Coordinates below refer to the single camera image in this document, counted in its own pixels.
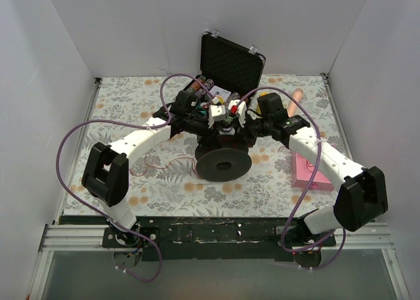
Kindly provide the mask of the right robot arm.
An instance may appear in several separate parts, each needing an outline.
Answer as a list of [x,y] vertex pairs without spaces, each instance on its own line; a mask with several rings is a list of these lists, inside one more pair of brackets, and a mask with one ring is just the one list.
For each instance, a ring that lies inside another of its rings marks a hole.
[[364,167],[351,160],[321,138],[320,130],[308,112],[289,116],[278,90],[258,99],[260,116],[247,115],[243,100],[231,111],[239,115],[242,129],[251,137],[271,137],[312,164],[308,184],[317,172],[323,174],[338,192],[333,205],[315,209],[299,217],[291,226],[289,216],[280,237],[281,247],[292,243],[311,246],[321,237],[337,230],[355,232],[389,209],[385,174],[378,167]]

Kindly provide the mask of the grey cable spool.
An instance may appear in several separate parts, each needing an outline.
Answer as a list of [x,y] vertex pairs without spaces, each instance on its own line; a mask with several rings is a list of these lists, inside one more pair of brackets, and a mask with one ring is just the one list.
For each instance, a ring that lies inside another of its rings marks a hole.
[[245,175],[251,168],[246,140],[235,135],[217,134],[202,138],[195,149],[197,174],[211,182],[228,182]]

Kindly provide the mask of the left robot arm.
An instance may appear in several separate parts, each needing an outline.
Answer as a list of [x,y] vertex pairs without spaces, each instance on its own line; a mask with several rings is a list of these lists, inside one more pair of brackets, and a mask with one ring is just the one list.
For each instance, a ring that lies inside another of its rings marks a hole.
[[133,227],[137,218],[126,199],[132,164],[182,131],[208,131],[206,120],[194,119],[201,109],[196,95],[181,91],[174,102],[163,104],[144,125],[133,125],[135,130],[127,136],[109,144],[98,142],[91,148],[81,184],[103,207],[108,222],[118,229],[117,239],[123,246],[133,247],[140,238],[140,232]]

